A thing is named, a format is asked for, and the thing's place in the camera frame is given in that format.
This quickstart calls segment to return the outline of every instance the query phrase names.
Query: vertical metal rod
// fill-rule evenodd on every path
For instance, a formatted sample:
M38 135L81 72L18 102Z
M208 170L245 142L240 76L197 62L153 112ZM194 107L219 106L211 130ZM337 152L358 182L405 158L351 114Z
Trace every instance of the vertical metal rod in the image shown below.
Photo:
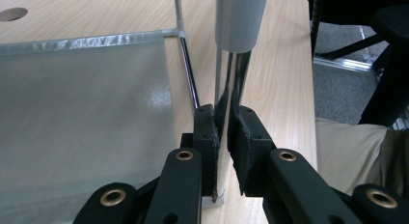
M217 54L215 123L219 129L219 138L223 139L227 137L228 127L233 126L238 120L238 110L251 51L230 53L218 49Z
M177 14L177 29L180 38L180 46L183 55L183 64L186 71L187 83L192 98L193 108L196 110L200 107L198 91L196 90L195 78L193 76L192 65L190 64L189 52L187 50L186 38L184 33L183 13L181 9L181 0L175 0L175 8Z
M193 77L192 66L190 65L189 52L187 51L186 39L180 38L181 51L183 53L183 63L186 70L187 82L189 84L190 95L192 97L193 108L199 108L199 96L196 90L195 78Z

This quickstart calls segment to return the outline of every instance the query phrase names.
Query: chair leg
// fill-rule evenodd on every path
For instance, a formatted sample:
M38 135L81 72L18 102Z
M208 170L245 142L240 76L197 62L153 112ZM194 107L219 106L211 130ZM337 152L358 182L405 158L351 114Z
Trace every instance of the chair leg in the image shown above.
M359 124L391 126L409 104L409 48L391 47L391 59Z
M311 49L313 56L315 52L316 37L318 36L319 21L321 19L322 2L323 0L314 0L313 4L313 24L311 26Z
M379 76L382 74L386 65L389 62L390 55L391 55L391 46L388 44L385 50L382 51L381 55L379 55L379 57L372 63L371 69L376 73L376 75Z
M340 48L335 51L327 53L317 53L316 56L323 57L329 60L335 60L337 58L343 57L345 55L356 52L358 50L361 50L363 48L369 47L382 41L384 40L378 34L375 34L373 36L370 36L369 38L363 39L358 42L354 42L346 47Z

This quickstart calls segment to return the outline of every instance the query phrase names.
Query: gray carpet floor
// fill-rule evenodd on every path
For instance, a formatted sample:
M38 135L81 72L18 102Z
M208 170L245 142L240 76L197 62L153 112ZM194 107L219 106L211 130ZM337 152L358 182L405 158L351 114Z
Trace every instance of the gray carpet floor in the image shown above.
M369 27L321 23L315 52L322 53L339 49L373 35ZM385 49L381 42L343 58L372 63ZM358 124L373 91L376 76L368 72L352 71L313 65L315 115L344 124Z

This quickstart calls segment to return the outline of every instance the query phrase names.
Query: clear plastic sheet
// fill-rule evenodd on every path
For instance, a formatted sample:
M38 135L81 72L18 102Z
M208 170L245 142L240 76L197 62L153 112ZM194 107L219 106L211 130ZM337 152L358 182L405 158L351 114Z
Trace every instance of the clear plastic sheet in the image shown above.
M0 45L0 223L71 223L175 149L160 31Z

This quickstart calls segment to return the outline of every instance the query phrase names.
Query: floor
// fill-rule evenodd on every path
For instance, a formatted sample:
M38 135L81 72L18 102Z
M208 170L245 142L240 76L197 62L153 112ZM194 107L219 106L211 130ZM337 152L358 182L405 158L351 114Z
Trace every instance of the floor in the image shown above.
M333 51L373 34L366 26L320 23L315 53ZM358 124L379 80L370 66L387 45L381 42L335 61L315 57L315 115L340 123ZM403 114L392 128L407 128L406 117Z

